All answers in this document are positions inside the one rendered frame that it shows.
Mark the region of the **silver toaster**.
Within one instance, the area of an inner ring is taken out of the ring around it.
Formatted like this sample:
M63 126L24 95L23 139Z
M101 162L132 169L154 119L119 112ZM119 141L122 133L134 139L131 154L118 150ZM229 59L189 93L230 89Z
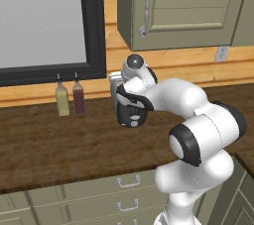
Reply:
M110 90L111 90L111 99L113 101L114 108L117 108L117 97L116 90L119 85L121 85L124 80L120 71L114 71L109 74Z

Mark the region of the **dark red sauce bottle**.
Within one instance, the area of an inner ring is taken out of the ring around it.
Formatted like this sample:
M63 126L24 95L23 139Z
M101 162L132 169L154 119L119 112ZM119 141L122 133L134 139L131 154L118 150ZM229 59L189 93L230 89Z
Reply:
M84 92L83 87L79 83L77 75L74 76L74 86L72 89L72 95L73 95L74 112L76 114L84 114L85 113Z

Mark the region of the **yellow oil bottle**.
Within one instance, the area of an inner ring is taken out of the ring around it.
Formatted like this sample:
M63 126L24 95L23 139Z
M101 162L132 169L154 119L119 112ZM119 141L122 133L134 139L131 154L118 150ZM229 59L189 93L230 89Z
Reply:
M56 88L56 101L58 105L58 112L60 116L69 115L69 105L68 105L68 96L67 89L63 86L62 79L57 75L58 87Z

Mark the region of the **olive drawer front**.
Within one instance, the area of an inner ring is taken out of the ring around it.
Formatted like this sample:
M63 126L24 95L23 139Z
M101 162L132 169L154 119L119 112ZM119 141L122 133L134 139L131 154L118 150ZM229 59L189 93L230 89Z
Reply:
M113 193L87 200L74 200L62 204L38 206L41 211L59 211L66 221L93 219L97 217L138 211L165 204L167 195L155 186Z
M110 215L93 219L66 221L59 211L41 211L36 209L40 225L117 225L117 222L137 219L138 225L153 225L157 216L163 211L162 205L126 214Z
M61 193L64 200L75 200L91 196L122 192L126 190L138 189L141 187L152 186L154 184L154 170L139 171L134 173L92 179L87 181L73 182L64 184ZM141 176L141 183L131 188L119 187L116 179L122 177L123 180L131 181L135 175Z

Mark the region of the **black framed window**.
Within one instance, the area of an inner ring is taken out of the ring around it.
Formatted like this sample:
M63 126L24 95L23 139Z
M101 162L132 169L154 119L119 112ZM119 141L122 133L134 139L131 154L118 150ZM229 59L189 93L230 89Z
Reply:
M105 76L103 0L0 0L0 87Z

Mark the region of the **olive corner base cupboard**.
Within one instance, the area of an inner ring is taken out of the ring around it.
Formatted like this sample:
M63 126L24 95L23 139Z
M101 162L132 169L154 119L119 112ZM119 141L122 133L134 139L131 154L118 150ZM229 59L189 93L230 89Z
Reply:
M237 158L233 161L231 178L200 199L201 225L254 225L254 177Z

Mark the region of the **grey wall outlet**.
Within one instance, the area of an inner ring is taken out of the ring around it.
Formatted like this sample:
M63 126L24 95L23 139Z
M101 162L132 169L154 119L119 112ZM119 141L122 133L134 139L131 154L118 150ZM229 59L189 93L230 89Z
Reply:
M228 54L229 46L220 46L217 48L215 55L215 62L223 62L226 61L226 57Z

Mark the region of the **narrow olive wall cupboard door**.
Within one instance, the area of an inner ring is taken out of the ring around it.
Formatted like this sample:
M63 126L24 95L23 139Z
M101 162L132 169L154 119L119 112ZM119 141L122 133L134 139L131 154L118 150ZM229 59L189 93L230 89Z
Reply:
M231 46L254 47L254 0L242 1Z

